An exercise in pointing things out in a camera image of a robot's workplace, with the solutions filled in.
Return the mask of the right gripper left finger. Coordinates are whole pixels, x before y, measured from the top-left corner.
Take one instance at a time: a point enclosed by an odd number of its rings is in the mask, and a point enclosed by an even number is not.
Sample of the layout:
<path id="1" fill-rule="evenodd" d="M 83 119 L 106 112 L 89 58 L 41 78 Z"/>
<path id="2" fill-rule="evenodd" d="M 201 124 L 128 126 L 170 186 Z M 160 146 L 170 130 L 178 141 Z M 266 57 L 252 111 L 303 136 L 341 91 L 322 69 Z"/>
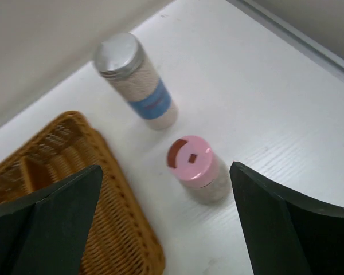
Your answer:
<path id="1" fill-rule="evenodd" d="M 102 181 L 91 165 L 0 204 L 0 274 L 78 274 Z"/>

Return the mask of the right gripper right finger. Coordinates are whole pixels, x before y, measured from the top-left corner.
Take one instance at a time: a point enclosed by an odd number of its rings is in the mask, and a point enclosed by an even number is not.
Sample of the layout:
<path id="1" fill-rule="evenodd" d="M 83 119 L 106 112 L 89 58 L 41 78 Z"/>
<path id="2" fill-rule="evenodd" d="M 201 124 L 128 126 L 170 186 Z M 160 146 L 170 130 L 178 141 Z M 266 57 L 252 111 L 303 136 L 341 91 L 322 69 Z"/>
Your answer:
<path id="1" fill-rule="evenodd" d="M 240 162 L 229 172 L 254 274 L 344 274 L 344 207 Z"/>

